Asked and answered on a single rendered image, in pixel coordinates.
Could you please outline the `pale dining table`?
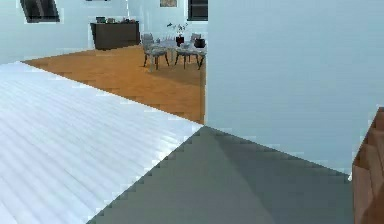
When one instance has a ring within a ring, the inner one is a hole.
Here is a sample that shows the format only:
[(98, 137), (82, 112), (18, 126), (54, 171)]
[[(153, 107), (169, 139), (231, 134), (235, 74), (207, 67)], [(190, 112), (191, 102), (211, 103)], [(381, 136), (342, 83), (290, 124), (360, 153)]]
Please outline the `pale dining table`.
[[(179, 47), (179, 46), (177, 46), (175, 40), (164, 40), (164, 41), (160, 41), (159, 43), (155, 43), (155, 44), (158, 46), (165, 47), (167, 49), (167, 52), (168, 52), (169, 63), (175, 63), (176, 49)], [(155, 69), (155, 65), (151, 64), (150, 70), (153, 70), (153, 69)]]

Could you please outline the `dark brown sideboard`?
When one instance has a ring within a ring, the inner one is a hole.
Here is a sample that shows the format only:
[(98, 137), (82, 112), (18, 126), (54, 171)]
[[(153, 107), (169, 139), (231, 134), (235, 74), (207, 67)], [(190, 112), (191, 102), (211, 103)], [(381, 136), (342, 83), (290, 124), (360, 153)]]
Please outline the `dark brown sideboard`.
[(139, 24), (91, 23), (93, 42), (97, 50), (111, 50), (140, 43)]

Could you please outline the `dark window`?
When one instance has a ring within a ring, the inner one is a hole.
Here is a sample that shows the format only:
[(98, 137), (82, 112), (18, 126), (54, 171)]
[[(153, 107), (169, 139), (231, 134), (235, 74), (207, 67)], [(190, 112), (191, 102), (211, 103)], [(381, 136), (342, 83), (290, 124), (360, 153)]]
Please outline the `dark window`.
[(55, 0), (19, 0), (28, 23), (59, 22)]
[(188, 19), (190, 21), (207, 21), (208, 0), (188, 0)]

